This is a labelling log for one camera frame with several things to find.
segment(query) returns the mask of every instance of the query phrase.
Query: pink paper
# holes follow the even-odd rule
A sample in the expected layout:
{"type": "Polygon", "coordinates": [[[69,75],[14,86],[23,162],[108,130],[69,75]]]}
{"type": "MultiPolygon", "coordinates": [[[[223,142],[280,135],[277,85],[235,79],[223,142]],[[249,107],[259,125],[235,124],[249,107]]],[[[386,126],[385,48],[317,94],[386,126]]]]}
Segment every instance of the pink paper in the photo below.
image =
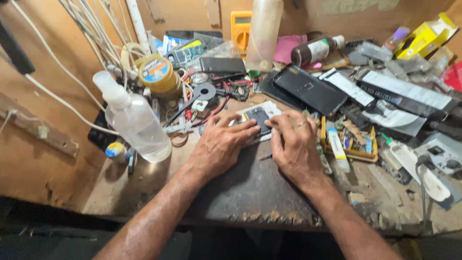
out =
{"type": "Polygon", "coordinates": [[[276,43],[274,60],[285,64],[291,63],[290,52],[302,43],[307,43],[306,35],[280,36],[276,43]]]}

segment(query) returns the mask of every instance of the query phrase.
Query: black phone case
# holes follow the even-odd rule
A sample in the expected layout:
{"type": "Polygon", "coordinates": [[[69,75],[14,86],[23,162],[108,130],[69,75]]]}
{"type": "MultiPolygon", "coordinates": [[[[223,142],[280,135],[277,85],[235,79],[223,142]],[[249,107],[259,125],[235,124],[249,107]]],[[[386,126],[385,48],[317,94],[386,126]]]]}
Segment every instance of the black phone case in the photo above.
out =
{"type": "Polygon", "coordinates": [[[348,98],[344,92],[329,86],[293,64],[282,69],[275,76],[274,83],[326,116],[335,114],[348,98]]]}
{"type": "Polygon", "coordinates": [[[202,57],[199,59],[203,72],[207,73],[245,73],[245,65],[240,58],[202,57]]]}
{"type": "Polygon", "coordinates": [[[260,126],[260,133],[256,136],[263,136],[269,132],[271,132],[271,129],[269,129],[265,125],[265,120],[269,119],[269,116],[266,114],[266,112],[263,110],[261,107],[256,107],[250,111],[247,111],[245,113],[247,115],[247,118],[250,119],[255,119],[257,120],[257,125],[260,126]]]}

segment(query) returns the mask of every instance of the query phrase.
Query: plastic bottle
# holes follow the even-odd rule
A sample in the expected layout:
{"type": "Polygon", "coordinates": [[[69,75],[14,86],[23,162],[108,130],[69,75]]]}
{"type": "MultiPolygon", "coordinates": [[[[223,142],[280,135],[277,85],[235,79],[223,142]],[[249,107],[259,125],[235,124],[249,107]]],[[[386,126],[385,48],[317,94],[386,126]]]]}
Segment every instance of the plastic bottle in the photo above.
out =
{"type": "Polygon", "coordinates": [[[246,68],[264,72],[271,70],[283,8],[282,0],[254,1],[246,68]]]}
{"type": "Polygon", "coordinates": [[[410,32],[411,30],[407,27],[398,28],[393,36],[385,41],[385,44],[382,46],[382,48],[387,48],[391,52],[395,52],[401,46],[404,38],[406,38],[410,32]]]}
{"type": "Polygon", "coordinates": [[[311,40],[292,49],[290,58],[292,63],[301,67],[322,61],[334,50],[345,47],[345,37],[338,35],[335,37],[323,37],[311,40]]]}
{"type": "Polygon", "coordinates": [[[146,161],[165,160],[172,151],[172,145],[147,100],[141,95],[127,93],[107,71],[96,73],[93,82],[108,103],[105,116],[109,125],[146,161]]]}

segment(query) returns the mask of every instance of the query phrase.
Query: bottle cap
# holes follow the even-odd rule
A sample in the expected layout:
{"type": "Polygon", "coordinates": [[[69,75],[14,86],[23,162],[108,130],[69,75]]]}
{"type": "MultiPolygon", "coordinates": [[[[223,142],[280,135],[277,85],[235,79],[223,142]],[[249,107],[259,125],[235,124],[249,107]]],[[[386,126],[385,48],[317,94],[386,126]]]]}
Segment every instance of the bottle cap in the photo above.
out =
{"type": "Polygon", "coordinates": [[[103,99],[113,108],[125,108],[131,104],[130,94],[107,71],[93,76],[93,82],[103,92],[103,99]]]}
{"type": "Polygon", "coordinates": [[[345,47],[345,37],[343,35],[334,36],[332,39],[337,43],[338,48],[345,47]]]}
{"type": "Polygon", "coordinates": [[[400,27],[396,30],[396,32],[393,34],[393,38],[396,40],[402,40],[406,38],[406,36],[411,32],[411,29],[407,27],[400,27]]]}

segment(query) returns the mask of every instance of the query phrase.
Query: glue tube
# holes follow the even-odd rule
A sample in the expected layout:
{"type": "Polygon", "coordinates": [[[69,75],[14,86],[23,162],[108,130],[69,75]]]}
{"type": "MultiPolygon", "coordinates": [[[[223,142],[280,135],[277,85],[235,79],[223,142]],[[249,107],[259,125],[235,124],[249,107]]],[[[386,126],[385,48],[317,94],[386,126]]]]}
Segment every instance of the glue tube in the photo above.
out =
{"type": "Polygon", "coordinates": [[[343,151],[342,143],[340,142],[339,134],[337,133],[337,129],[329,128],[327,131],[330,146],[332,147],[332,151],[334,152],[335,159],[339,164],[340,169],[342,169],[345,173],[350,173],[350,164],[348,163],[347,156],[343,151]]]}

